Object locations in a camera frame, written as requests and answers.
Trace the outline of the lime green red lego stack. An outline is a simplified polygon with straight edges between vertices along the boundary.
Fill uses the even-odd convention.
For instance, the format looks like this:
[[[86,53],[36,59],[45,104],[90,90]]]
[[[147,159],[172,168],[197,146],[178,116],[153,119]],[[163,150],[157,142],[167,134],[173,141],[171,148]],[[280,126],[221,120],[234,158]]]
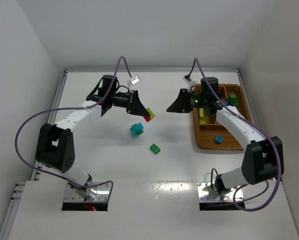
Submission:
[[[143,118],[145,119],[146,122],[149,122],[155,117],[155,114],[153,113],[153,111],[149,107],[146,108],[146,110],[147,110],[149,116],[144,116]]]

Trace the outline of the blue and green lego stack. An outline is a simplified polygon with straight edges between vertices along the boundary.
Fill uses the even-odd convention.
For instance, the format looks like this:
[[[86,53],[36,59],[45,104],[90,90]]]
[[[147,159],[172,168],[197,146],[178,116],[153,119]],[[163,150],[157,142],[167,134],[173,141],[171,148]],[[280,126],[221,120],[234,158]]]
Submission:
[[[136,138],[144,133],[144,126],[141,123],[136,123],[130,127],[131,136]]]

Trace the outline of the small dark green lego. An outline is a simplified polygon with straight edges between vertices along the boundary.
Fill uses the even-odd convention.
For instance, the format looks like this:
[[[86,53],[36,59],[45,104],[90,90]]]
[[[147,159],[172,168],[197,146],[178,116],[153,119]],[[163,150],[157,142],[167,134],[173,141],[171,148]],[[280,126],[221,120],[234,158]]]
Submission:
[[[237,99],[237,96],[236,96],[235,94],[231,94],[231,95],[230,95],[230,99],[231,99],[231,100],[236,100],[236,99]]]

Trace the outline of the small cyan lego brick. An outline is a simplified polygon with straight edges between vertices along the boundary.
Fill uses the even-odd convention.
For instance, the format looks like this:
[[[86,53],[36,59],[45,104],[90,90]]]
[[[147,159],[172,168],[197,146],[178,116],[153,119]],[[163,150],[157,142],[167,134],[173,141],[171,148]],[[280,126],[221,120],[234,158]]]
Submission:
[[[217,135],[214,139],[215,143],[217,143],[219,145],[223,142],[223,140],[224,140],[224,138],[220,135]]]

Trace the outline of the green and lime curved legos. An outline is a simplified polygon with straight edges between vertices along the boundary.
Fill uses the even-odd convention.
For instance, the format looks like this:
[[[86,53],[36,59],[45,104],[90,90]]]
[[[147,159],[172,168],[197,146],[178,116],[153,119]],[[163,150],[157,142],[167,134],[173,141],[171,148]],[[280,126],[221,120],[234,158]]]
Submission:
[[[239,102],[238,102],[237,100],[233,100],[233,104],[234,104],[235,106],[238,106],[238,105],[239,105]]]

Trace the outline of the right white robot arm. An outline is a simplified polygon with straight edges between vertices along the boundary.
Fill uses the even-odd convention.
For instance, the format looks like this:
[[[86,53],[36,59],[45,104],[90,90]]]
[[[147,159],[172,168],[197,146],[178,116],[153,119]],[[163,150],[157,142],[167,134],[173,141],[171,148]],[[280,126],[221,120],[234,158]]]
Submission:
[[[244,150],[241,167],[216,177],[214,186],[219,194],[234,187],[281,178],[284,173],[282,141],[277,136],[266,137],[239,113],[230,98],[221,98],[217,78],[202,78],[199,93],[180,89],[167,112],[183,114],[199,108],[203,108],[209,116],[225,127]]]

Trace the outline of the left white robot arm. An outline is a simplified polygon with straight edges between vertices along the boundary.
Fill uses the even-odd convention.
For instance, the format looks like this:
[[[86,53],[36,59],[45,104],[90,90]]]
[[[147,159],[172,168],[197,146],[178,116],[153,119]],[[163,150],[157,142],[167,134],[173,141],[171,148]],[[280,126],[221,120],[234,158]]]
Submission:
[[[117,77],[103,75],[78,110],[55,122],[45,123],[39,131],[35,160],[56,170],[77,188],[89,186],[91,176],[75,162],[75,136],[112,107],[124,108],[130,115],[150,117],[138,91],[119,92]]]

